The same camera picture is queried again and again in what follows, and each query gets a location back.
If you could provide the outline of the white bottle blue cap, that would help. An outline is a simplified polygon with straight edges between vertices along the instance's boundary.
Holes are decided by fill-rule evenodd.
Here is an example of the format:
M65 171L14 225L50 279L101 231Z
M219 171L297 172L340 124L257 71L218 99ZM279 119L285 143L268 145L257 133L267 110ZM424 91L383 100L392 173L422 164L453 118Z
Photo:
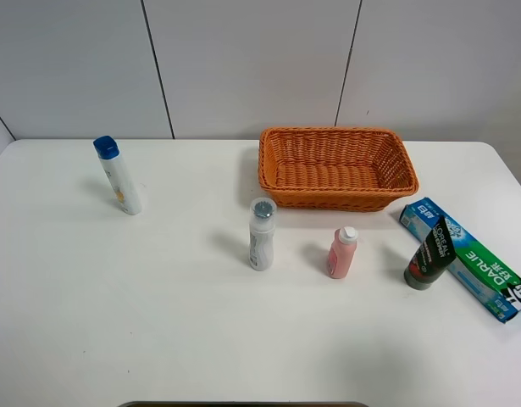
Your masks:
M121 209L128 215L140 214L141 200L117 142L110 136L103 136L95 139L93 146Z

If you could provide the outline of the black facial cleanser tube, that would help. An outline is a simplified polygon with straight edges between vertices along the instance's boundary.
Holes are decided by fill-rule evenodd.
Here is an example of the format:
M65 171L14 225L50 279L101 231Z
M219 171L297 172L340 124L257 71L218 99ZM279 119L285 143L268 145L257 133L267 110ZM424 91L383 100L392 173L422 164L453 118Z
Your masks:
M405 269L405 281L413 289L428 289L456 257L446 218L441 215Z

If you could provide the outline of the orange woven basket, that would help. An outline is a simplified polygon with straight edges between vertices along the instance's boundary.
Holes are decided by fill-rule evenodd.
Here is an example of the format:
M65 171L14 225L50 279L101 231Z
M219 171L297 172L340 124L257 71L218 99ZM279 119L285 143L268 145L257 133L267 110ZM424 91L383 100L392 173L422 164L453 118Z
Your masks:
M372 127L271 127L258 148L260 187L280 206L377 212L419 190L402 139Z

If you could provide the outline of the white bottle clear cap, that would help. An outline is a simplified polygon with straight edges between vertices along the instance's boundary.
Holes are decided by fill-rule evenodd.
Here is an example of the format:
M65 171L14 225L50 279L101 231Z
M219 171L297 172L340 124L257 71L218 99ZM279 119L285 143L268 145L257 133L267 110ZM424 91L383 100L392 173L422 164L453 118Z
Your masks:
M250 205L249 262L254 270L267 270L274 261L277 205L270 198L256 198Z

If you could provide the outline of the pink bottle white cap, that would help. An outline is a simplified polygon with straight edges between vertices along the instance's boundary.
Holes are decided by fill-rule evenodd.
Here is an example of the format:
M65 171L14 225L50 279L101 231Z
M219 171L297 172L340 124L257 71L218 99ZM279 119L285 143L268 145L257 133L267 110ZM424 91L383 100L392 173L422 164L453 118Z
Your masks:
M333 279L343 279L348 274L357 249L358 232L351 226L335 231L328 255L328 274Z

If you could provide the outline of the green Darlie toothpaste box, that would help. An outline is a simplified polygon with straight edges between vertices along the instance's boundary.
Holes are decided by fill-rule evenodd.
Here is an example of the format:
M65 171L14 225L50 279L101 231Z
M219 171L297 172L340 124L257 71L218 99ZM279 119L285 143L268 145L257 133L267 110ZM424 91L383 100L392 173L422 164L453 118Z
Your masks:
M439 218L446 221L456 258L447 266L498 321L510 321L521 311L521 277L430 198L405 206L399 221L424 240Z

